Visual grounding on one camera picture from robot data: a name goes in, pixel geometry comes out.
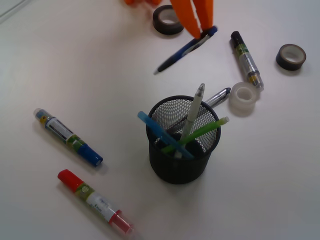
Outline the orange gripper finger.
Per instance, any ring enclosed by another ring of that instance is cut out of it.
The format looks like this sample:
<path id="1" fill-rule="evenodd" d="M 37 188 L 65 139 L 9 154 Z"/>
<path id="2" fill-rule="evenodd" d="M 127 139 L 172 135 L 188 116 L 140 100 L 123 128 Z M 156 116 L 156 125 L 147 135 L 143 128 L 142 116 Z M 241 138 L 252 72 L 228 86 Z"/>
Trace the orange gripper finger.
<path id="1" fill-rule="evenodd" d="M 190 0 L 171 0 L 171 5 L 181 25 L 196 39 L 201 37 L 197 20 Z"/>
<path id="2" fill-rule="evenodd" d="M 193 0 L 202 31 L 213 26 L 214 0 Z"/>

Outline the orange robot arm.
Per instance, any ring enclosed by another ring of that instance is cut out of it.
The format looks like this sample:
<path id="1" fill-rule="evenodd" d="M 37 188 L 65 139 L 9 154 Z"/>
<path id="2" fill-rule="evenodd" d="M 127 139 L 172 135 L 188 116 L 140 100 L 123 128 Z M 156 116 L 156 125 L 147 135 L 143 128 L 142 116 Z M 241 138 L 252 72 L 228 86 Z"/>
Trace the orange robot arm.
<path id="1" fill-rule="evenodd" d="M 186 30 L 200 40 L 214 35 L 218 30 L 213 23 L 213 0 L 171 0 L 166 5 L 162 5 L 161 0 L 125 0 L 124 3 L 132 8 L 147 4 L 154 9 L 152 25 L 165 36 L 178 35 Z"/>

